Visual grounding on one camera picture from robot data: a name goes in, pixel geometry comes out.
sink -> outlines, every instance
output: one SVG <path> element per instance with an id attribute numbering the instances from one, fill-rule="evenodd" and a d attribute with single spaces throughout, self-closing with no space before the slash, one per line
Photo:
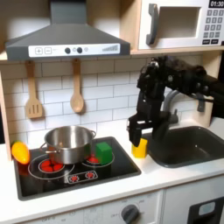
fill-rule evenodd
<path id="1" fill-rule="evenodd" d="M 224 141 L 210 130 L 197 126 L 171 129 L 160 142 L 154 141 L 151 134 L 143 138 L 148 140 L 148 154 L 168 168 L 224 158 Z"/>

green block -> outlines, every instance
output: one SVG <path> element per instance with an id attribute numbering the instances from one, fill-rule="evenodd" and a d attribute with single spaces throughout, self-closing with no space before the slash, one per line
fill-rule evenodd
<path id="1" fill-rule="evenodd" d="M 105 142 L 95 146 L 95 156 L 102 165 L 108 164 L 113 159 L 112 148 Z"/>

microwave door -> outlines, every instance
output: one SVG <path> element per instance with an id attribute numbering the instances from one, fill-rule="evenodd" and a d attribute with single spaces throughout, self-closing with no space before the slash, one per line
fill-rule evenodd
<path id="1" fill-rule="evenodd" d="M 205 0 L 144 0 L 139 49 L 202 46 L 208 5 Z"/>

microwave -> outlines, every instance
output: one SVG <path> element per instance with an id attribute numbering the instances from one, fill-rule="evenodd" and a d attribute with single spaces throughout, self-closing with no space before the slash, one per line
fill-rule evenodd
<path id="1" fill-rule="evenodd" d="M 224 0 L 143 0 L 139 50 L 223 46 Z"/>

yellow object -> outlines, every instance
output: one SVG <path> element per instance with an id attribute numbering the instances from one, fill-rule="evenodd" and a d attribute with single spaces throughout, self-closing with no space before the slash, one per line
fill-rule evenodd
<path id="1" fill-rule="evenodd" d="M 135 158 L 145 158 L 147 155 L 147 143 L 148 141 L 146 139 L 141 138 L 138 147 L 132 144 L 132 155 Z"/>
<path id="2" fill-rule="evenodd" d="M 20 164 L 30 163 L 30 151 L 24 143 L 15 142 L 11 147 L 11 154 Z"/>

